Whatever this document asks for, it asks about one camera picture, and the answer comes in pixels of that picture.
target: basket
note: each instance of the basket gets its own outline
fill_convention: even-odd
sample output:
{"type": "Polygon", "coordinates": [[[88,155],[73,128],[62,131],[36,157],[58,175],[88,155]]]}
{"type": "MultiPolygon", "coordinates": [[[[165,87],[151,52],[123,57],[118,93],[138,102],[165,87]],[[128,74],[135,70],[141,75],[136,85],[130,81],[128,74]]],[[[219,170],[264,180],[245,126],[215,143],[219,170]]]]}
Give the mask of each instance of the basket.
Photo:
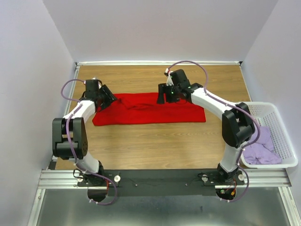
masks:
{"type": "Polygon", "coordinates": [[[245,103],[249,106],[251,115],[258,121],[259,125],[269,127],[274,144],[274,151],[280,156],[282,163],[251,165],[246,163],[243,154],[241,156],[241,162],[249,168],[257,169],[278,169],[296,166],[298,159],[276,106],[264,102],[245,103]]]}

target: wall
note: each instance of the wall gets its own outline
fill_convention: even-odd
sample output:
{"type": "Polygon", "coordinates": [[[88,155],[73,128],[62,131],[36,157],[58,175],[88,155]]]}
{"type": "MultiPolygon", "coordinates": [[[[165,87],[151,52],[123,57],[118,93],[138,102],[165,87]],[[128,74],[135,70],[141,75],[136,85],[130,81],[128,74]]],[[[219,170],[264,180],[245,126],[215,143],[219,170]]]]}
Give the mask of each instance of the wall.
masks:
{"type": "Polygon", "coordinates": [[[76,62],[241,61],[276,0],[44,0],[76,62]]]}
{"type": "MultiPolygon", "coordinates": [[[[254,101],[274,103],[301,161],[301,2],[279,0],[242,64],[254,101]]],[[[301,166],[288,169],[292,192],[301,211],[301,166]]]]}
{"type": "Polygon", "coordinates": [[[51,123],[74,61],[41,0],[2,0],[0,9],[0,224],[22,226],[51,159],[51,123]]]}

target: white wall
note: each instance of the white wall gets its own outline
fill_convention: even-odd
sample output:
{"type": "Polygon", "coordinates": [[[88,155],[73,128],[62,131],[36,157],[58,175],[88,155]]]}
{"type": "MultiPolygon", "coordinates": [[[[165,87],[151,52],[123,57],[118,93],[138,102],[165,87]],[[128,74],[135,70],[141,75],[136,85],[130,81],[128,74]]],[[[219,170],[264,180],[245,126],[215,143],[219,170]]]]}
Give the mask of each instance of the white wall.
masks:
{"type": "Polygon", "coordinates": [[[274,103],[284,120],[299,165],[288,169],[301,211],[301,1],[279,0],[242,64],[254,101],[274,103]]]}
{"type": "Polygon", "coordinates": [[[241,61],[277,0],[44,0],[76,62],[241,61]]]}
{"type": "Polygon", "coordinates": [[[0,9],[0,225],[22,226],[74,61],[42,0],[2,0],[0,9]]]}

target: gray floor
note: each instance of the gray floor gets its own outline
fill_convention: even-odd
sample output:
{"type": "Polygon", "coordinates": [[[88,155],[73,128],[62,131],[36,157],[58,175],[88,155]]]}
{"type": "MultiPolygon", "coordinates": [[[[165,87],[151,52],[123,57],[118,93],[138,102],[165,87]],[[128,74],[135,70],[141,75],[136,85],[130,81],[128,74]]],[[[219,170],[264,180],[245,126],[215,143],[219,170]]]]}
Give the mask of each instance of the gray floor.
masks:
{"type": "Polygon", "coordinates": [[[279,190],[250,188],[238,202],[211,196],[119,197],[96,206],[85,190],[46,191],[39,226],[288,226],[279,190]]]}

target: red fabric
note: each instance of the red fabric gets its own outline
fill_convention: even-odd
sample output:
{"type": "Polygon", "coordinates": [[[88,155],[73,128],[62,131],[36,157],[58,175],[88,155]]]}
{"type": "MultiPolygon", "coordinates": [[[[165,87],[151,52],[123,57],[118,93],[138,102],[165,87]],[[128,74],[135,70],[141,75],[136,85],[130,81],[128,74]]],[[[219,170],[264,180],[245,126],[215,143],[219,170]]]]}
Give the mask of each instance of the red fabric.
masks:
{"type": "Polygon", "coordinates": [[[96,113],[92,120],[95,126],[206,122],[204,109],[184,100],[158,105],[158,93],[120,93],[115,96],[118,100],[96,113]]]}

